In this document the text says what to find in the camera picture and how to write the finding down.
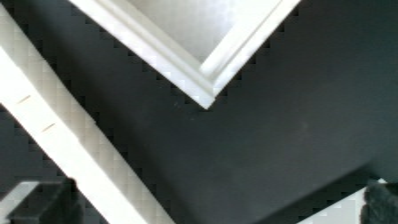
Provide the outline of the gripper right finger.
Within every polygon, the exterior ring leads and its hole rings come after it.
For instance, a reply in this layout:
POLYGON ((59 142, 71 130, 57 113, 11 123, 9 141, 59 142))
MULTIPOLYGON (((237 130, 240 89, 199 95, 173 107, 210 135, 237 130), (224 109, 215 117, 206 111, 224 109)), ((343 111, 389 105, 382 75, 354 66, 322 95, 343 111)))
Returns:
POLYGON ((398 183, 372 182, 365 202, 361 224, 398 224, 398 183))

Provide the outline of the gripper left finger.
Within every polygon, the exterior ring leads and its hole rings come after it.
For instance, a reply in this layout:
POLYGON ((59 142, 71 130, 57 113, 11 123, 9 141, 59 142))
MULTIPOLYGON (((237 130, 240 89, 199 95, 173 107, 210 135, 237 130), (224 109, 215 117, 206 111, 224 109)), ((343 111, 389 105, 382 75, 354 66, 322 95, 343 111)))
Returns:
POLYGON ((18 183, 0 199, 0 224, 84 224, 73 179, 18 183))

